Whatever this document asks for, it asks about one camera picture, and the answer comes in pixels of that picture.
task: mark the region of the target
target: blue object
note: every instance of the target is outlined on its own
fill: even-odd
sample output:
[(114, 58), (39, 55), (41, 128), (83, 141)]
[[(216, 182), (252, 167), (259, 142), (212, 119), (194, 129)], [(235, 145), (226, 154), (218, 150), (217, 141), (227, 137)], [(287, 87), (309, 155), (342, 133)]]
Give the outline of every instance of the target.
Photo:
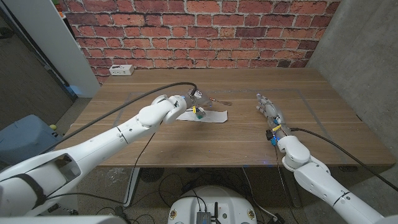
[(0, 131), (0, 161), (18, 164), (39, 155), (61, 138), (40, 118), (28, 115)]

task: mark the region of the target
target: wooden table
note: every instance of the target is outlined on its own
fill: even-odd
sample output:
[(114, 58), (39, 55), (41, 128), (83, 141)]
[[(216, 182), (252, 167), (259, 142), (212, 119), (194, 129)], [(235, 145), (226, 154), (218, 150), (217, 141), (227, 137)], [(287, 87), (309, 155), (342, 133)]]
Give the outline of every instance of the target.
[[(173, 82), (193, 82), (210, 97), (233, 102), (232, 106), (213, 104), (216, 111), (228, 110), (228, 120), (221, 124), (193, 121), (163, 124), (139, 159), (139, 167), (276, 165), (275, 149), (265, 137), (269, 127), (256, 110), (256, 93), (277, 104), (291, 128), (305, 128), (328, 137), (365, 164), (395, 163), (394, 156), (339, 94), (310, 68), (136, 70), (132, 76), (109, 77), (68, 133), (144, 92)], [(58, 149), (79, 144), (127, 121), (159, 95), (185, 94), (189, 88), (176, 86), (148, 96), (92, 125)], [(357, 165), (321, 139), (307, 133), (294, 134), (326, 165)], [(148, 140), (149, 136), (139, 139), (102, 166), (133, 166)]]

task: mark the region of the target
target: robotic hand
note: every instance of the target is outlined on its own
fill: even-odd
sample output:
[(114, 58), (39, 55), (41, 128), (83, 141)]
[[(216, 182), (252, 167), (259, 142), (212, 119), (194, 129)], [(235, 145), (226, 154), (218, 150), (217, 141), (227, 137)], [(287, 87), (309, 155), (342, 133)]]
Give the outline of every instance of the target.
[(35, 156), (0, 173), (0, 217), (35, 216), (57, 203), (86, 174), (135, 140), (172, 123), (192, 106), (211, 101), (192, 96), (157, 97), (135, 117), (79, 145)]
[(281, 110), (271, 100), (260, 94), (257, 99), (257, 110), (267, 118), (272, 129), (267, 130), (267, 139), (277, 145), (280, 152), (286, 153), (282, 163), (294, 173), (301, 187), (332, 206), (348, 223), (376, 223), (383, 219), (380, 213), (335, 180), (324, 163), (311, 156), (307, 147), (290, 132)]

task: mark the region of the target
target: red brick wall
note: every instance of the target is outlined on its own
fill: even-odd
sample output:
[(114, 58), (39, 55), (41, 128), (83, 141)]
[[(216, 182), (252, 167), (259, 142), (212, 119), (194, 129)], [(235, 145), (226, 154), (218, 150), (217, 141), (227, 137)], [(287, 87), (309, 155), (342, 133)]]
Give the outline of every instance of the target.
[(98, 81), (136, 68), (304, 67), (339, 0), (63, 0)]

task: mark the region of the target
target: brick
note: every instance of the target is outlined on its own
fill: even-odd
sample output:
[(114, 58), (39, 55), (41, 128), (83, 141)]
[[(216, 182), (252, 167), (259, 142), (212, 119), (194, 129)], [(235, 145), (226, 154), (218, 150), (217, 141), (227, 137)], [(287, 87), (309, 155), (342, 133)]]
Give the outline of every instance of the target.
[(234, 28), (221, 28), (220, 29), (220, 37), (234, 37), (235, 29)]
[(275, 60), (251, 60), (251, 68), (275, 68), (277, 65)]
[(303, 68), (308, 63), (308, 60), (297, 60), (291, 64), (291, 68)]
[(249, 67), (249, 60), (237, 60), (236, 66), (238, 68), (248, 68)]
[(119, 12), (134, 12), (131, 1), (129, 0), (117, 0), (116, 4), (118, 5)]
[(298, 49), (315, 50), (317, 45), (318, 45), (318, 41), (302, 40), (300, 45), (298, 46)]
[(128, 65), (133, 65), (139, 68), (152, 68), (154, 66), (151, 59), (127, 59)]
[(170, 58), (173, 57), (172, 50), (147, 50), (149, 58)]
[(125, 47), (150, 47), (149, 39), (135, 38), (135, 39), (124, 39)]
[(240, 1), (238, 12), (268, 13), (271, 9), (272, 3), (269, 1)]
[(66, 17), (70, 24), (98, 25), (94, 14), (91, 13), (68, 13)]
[(174, 57), (175, 58), (186, 58), (186, 57), (188, 57), (188, 51), (187, 50), (175, 50)]
[(83, 0), (83, 3), (88, 12), (116, 11), (118, 9), (113, 0)]
[(163, 24), (165, 25), (187, 26), (194, 23), (194, 15), (163, 15)]
[(124, 58), (114, 58), (113, 65), (127, 65), (127, 62)]
[(289, 11), (289, 7), (290, 7), (289, 2), (276, 2), (272, 12), (286, 13), (287, 11)]
[(145, 50), (135, 49), (135, 50), (132, 50), (132, 56), (134, 58), (146, 58), (146, 53), (145, 53)]
[(112, 19), (116, 25), (143, 26), (145, 24), (143, 15), (113, 14)]
[(317, 31), (317, 33), (315, 34), (315, 38), (318, 39), (318, 40), (321, 39), (323, 34), (325, 33), (325, 31), (326, 31), (326, 29), (319, 29)]
[(260, 22), (260, 16), (248, 15), (244, 19), (245, 26), (258, 26)]
[(254, 41), (251, 40), (251, 39), (242, 39), (241, 47), (242, 48), (253, 48), (254, 47)]
[(282, 37), (311, 38), (315, 29), (284, 29)]
[(211, 47), (210, 40), (198, 39), (198, 48), (209, 49)]
[(167, 60), (155, 60), (155, 68), (167, 68)]
[(266, 34), (266, 28), (236, 28), (236, 37), (263, 37)]
[(325, 14), (333, 15), (336, 12), (337, 7), (338, 7), (339, 4), (340, 4), (340, 2), (331, 2), (329, 4), (329, 6), (326, 8)]
[(100, 26), (113, 24), (111, 16), (109, 14), (95, 14), (95, 18), (98, 21), (98, 25)]
[(314, 16), (311, 22), (312, 27), (327, 27), (331, 21), (331, 16)]
[(128, 37), (139, 37), (139, 28), (138, 27), (126, 27), (124, 28), (126, 36)]
[(134, 1), (137, 12), (168, 12), (167, 1)]
[(162, 21), (160, 21), (160, 16), (154, 16), (154, 15), (147, 15), (145, 17), (145, 23), (148, 26), (161, 26)]
[(285, 48), (296, 49), (300, 44), (298, 40), (286, 40)]
[(94, 27), (97, 36), (101, 37), (122, 37), (123, 28), (120, 27)]
[(106, 47), (105, 40), (102, 38), (77, 38), (80, 47)]
[(84, 12), (85, 8), (80, 2), (68, 1), (68, 6), (71, 12)]
[(183, 1), (169, 1), (170, 12), (185, 12)]
[(280, 37), (281, 28), (268, 28), (266, 37)]
[(88, 49), (92, 57), (104, 57), (101, 49)]
[(304, 52), (281, 50), (276, 52), (274, 57), (281, 59), (300, 59), (304, 57)]
[(175, 59), (175, 60), (168, 60), (169, 67), (173, 68), (192, 68), (193, 62), (192, 59)]
[(81, 26), (81, 27), (79, 27), (79, 31), (80, 31), (81, 35), (85, 36), (85, 37), (95, 36), (94, 30), (90, 26)]
[(112, 60), (109, 58), (88, 58), (88, 63), (91, 66), (111, 66)]
[(294, 26), (309, 27), (310, 24), (311, 24), (311, 16), (297, 16)]
[(146, 37), (170, 37), (170, 28), (168, 27), (143, 27), (141, 34)]
[(195, 60), (195, 68), (206, 68), (207, 61), (206, 60)]
[(326, 2), (294, 1), (290, 6), (290, 12), (298, 14), (322, 14), (325, 11), (325, 8)]
[(233, 50), (232, 58), (257, 58), (259, 56), (258, 50)]
[(219, 26), (239, 26), (243, 25), (244, 17), (241, 15), (215, 15), (213, 25)]
[(311, 56), (312, 56), (312, 54), (313, 54), (313, 51), (309, 51), (309, 52), (307, 52), (307, 53), (305, 53), (305, 58), (306, 59), (310, 59), (311, 58)]
[(283, 40), (257, 40), (256, 47), (264, 49), (281, 49)]
[(152, 45), (155, 47), (155, 48), (167, 48), (167, 40), (166, 39), (163, 39), (163, 38), (160, 38), (160, 39), (155, 39), (155, 38), (153, 38), (152, 39)]
[(190, 58), (215, 58), (216, 52), (214, 50), (190, 50)]
[(218, 59), (230, 59), (231, 58), (231, 51), (230, 50), (219, 50), (217, 52)]
[(188, 12), (220, 12), (216, 1), (187, 1)]
[(169, 39), (171, 48), (195, 48), (194, 39)]
[(239, 40), (231, 40), (231, 39), (218, 39), (211, 40), (211, 48), (212, 49), (236, 49), (239, 47)]
[(234, 60), (209, 60), (210, 68), (233, 68), (235, 67)]
[(188, 35), (190, 37), (217, 37), (218, 31), (211, 27), (189, 27)]
[(290, 60), (280, 60), (278, 61), (278, 68), (288, 68), (290, 66)]
[(211, 15), (198, 15), (198, 26), (211, 26)]
[(185, 27), (173, 27), (172, 33), (174, 37), (184, 37), (187, 34), (187, 29)]
[(262, 26), (281, 26), (290, 27), (293, 24), (294, 16), (269, 14), (261, 18), (260, 25)]
[(235, 12), (236, 1), (223, 1), (223, 12)]
[(131, 57), (131, 50), (128, 49), (104, 49), (105, 57)]
[(83, 54), (84, 54), (86, 57), (89, 57), (89, 56), (90, 56), (87, 49), (81, 49), (81, 51), (83, 52)]
[(263, 59), (270, 59), (274, 56), (275, 52), (272, 50), (263, 50), (262, 52), (260, 52), (260, 57)]

